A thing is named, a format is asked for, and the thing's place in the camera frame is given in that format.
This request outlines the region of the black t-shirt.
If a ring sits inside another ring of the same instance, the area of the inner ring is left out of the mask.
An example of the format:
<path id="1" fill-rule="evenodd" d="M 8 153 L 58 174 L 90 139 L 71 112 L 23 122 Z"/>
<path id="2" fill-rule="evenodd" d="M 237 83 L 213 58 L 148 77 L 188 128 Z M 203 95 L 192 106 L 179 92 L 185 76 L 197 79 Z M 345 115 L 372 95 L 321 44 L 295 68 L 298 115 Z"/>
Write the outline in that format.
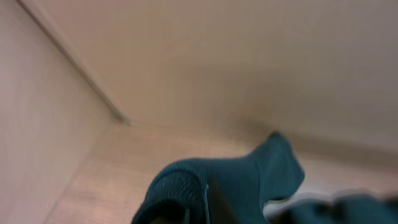
<path id="1" fill-rule="evenodd" d="M 289 142 L 272 133 L 243 157 L 184 159 L 151 182 L 134 223 L 396 223 L 397 199 L 345 195 L 300 200 L 270 217 L 264 205 L 291 198 L 305 178 Z"/>

